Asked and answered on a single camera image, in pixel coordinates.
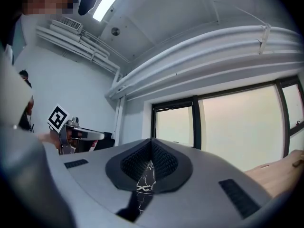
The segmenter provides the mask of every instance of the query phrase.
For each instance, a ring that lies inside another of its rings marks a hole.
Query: black vent slot
[[[232,179],[218,182],[243,219],[260,209],[260,206]]]
[[[65,166],[67,169],[69,169],[69,168],[73,168],[73,167],[80,166],[80,165],[87,164],[87,163],[88,163],[87,160],[81,159],[78,161],[67,162],[67,163],[65,163]]]

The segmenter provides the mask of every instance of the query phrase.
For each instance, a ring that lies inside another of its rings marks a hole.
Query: cable
[[[34,132],[34,125],[35,124],[31,125],[31,123],[30,123],[31,120],[32,120],[32,115],[30,115],[30,117],[29,117],[29,131],[31,133],[33,133]]]
[[[232,7],[235,7],[236,9],[238,9],[238,10],[240,10],[240,11],[242,11],[242,12],[248,14],[248,15],[251,15],[252,17],[254,17],[254,18],[256,18],[257,20],[259,20],[260,22],[262,22],[264,25],[266,25],[266,23],[265,23],[263,20],[261,20],[261,19],[259,19],[258,17],[252,15],[251,13],[246,12],[245,10],[240,9],[239,7],[237,7],[237,6],[235,6],[235,5],[228,4],[228,3],[224,3],[224,2],[219,2],[219,1],[214,1],[214,2],[216,2],[216,3],[221,3],[221,4],[224,4],[224,5],[229,5],[229,6],[232,6]]]

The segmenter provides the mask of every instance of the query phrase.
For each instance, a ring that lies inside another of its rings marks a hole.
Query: window
[[[151,137],[201,148],[197,96],[152,106]]]
[[[298,85],[283,88],[283,92],[288,109],[289,126],[290,128],[294,128],[297,123],[303,122],[304,120],[303,104]]]
[[[156,114],[156,138],[193,147],[192,107]]]
[[[304,129],[290,137],[289,153],[294,150],[304,150]]]
[[[303,88],[293,76],[154,104],[151,130],[247,171],[304,150]]]
[[[203,99],[199,105],[205,118],[202,150],[242,171],[281,159],[284,131],[274,85]]]

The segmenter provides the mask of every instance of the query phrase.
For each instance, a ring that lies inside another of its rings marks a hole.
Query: ceiling fixture
[[[115,1],[116,0],[101,0],[100,4],[98,5],[98,7],[97,7],[97,9],[96,9],[96,11],[93,15],[93,18],[98,20],[98,21],[102,21],[105,14],[109,10],[109,8],[111,8],[112,4]]]
[[[119,34],[120,34],[120,29],[114,27],[114,28],[112,28],[111,33],[112,33],[112,35],[114,35],[114,36],[119,36]]]

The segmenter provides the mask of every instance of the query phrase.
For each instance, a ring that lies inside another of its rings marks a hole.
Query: window frame
[[[151,138],[156,137],[156,114],[161,111],[168,111],[173,109],[179,109],[184,107],[192,107],[192,118],[193,118],[193,147],[195,149],[201,150],[201,122],[200,122],[200,106],[199,100],[214,98],[224,95],[231,95],[240,92],[246,92],[249,90],[255,90],[259,88],[264,88],[268,86],[276,86],[278,97],[281,104],[283,121],[284,121],[284,146],[283,146],[283,158],[289,153],[289,143],[290,137],[304,128],[304,121],[299,123],[297,126],[290,129],[289,125],[289,114],[287,108],[287,102],[284,96],[283,88],[292,85],[297,85],[299,93],[302,100],[302,105],[304,107],[304,91],[298,76],[286,77],[281,79],[276,79],[273,81],[268,81],[264,83],[248,85],[223,91],[218,91],[214,93],[204,94],[204,95],[194,95],[192,97],[152,104],[152,117],[151,117]]]
[[[193,119],[193,147],[195,149],[200,150],[201,149],[200,106],[197,95],[184,99],[153,104],[152,117],[151,117],[151,138],[156,138],[156,125],[157,125],[156,114],[158,112],[180,109],[190,106],[192,107],[192,119]]]
[[[280,96],[280,101],[281,101],[281,106],[283,110],[283,117],[284,117],[284,127],[285,127],[285,144],[284,144],[284,155],[283,157],[286,157],[289,154],[289,144],[290,144],[290,138],[297,132],[301,131],[304,128],[304,121],[299,123],[293,128],[290,128],[290,123],[289,123],[289,113],[288,113],[288,108],[287,108],[287,102],[286,98],[283,92],[283,88],[287,88],[289,86],[297,85],[301,101],[302,101],[302,107],[304,108],[304,91],[302,84],[300,82],[300,79],[298,76],[292,76],[292,77],[287,77],[283,79],[277,79],[275,81],[276,87],[279,92]]]

